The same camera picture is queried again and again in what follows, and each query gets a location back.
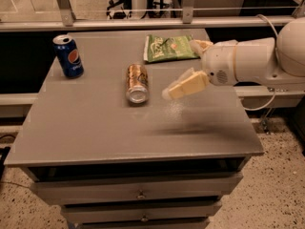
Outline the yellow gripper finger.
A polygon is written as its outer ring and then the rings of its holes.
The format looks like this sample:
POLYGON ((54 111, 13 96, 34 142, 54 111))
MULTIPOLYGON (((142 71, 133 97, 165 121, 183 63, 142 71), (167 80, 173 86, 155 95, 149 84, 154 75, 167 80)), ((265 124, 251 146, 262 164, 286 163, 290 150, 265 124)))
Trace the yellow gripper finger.
POLYGON ((189 45, 194 53, 201 57, 204 52, 209 49, 214 43, 204 40, 191 40, 189 45))
POLYGON ((173 100, 185 95, 196 94, 203 91, 209 83, 209 77, 205 72, 189 68, 162 91, 162 97, 166 100, 173 100))

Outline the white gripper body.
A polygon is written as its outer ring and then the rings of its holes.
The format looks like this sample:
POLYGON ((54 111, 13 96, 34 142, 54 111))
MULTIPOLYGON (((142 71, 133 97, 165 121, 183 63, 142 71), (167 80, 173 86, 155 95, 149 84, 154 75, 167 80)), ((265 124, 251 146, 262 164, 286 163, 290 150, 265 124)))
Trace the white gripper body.
POLYGON ((233 86, 237 83, 234 75, 234 51, 236 40, 218 42, 203 54, 202 69, 215 86, 233 86))

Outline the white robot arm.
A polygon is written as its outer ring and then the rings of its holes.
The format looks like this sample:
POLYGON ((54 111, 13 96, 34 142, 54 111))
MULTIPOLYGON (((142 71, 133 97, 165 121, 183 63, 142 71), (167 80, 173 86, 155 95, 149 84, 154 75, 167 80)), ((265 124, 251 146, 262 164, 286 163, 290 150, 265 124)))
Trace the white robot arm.
POLYGON ((163 90, 173 100, 203 91, 209 84, 233 86, 240 82, 280 90, 305 90, 305 18, 285 25, 274 37, 218 42, 202 48, 190 42, 201 58, 201 69, 188 69, 163 90))

